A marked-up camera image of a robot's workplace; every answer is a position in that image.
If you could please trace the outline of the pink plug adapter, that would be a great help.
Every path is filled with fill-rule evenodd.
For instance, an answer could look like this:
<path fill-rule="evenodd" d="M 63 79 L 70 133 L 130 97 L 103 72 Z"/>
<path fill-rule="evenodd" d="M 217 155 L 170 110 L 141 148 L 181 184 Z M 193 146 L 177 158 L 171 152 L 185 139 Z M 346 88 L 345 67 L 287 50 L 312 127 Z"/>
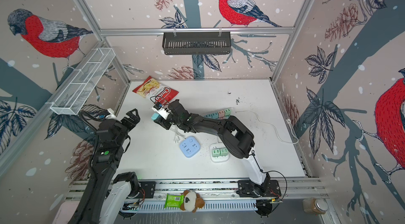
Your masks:
<path fill-rule="evenodd" d="M 218 111 L 218 118 L 222 119 L 224 117 L 225 117 L 225 111 L 224 110 Z"/>

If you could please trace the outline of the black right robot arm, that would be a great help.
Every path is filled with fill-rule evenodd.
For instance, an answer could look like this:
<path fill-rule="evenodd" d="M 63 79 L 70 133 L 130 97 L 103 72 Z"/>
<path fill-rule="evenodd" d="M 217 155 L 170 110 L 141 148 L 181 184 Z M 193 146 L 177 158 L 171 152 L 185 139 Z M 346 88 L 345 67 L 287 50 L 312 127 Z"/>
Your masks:
<path fill-rule="evenodd" d="M 154 101 L 153 110 L 158 113 L 154 122 L 169 130 L 175 125 L 185 133 L 207 133 L 219 137 L 228 153 L 241 160 L 248 180 L 238 181 L 236 194 L 240 197 L 281 198 L 278 182 L 265 172 L 254 149 L 254 134 L 235 116 L 227 119 L 211 119 L 196 113 L 189 113 L 179 100 L 172 102 Z"/>

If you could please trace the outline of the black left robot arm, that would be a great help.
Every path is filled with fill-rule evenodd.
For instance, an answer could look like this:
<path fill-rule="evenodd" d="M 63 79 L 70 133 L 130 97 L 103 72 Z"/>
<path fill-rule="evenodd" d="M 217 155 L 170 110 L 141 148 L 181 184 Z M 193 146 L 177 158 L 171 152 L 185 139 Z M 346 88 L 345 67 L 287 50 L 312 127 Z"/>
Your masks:
<path fill-rule="evenodd" d="M 93 117 L 86 111 L 79 118 L 92 127 L 91 120 L 99 122 L 94 129 L 97 142 L 88 163 L 90 179 L 75 210 L 71 224 L 112 224 L 127 197 L 140 191 L 140 183 L 134 172 L 116 174 L 126 149 L 123 144 L 130 139 L 129 132 L 140 122 L 137 109 L 127 112 L 118 120 L 110 110 L 103 117 Z"/>

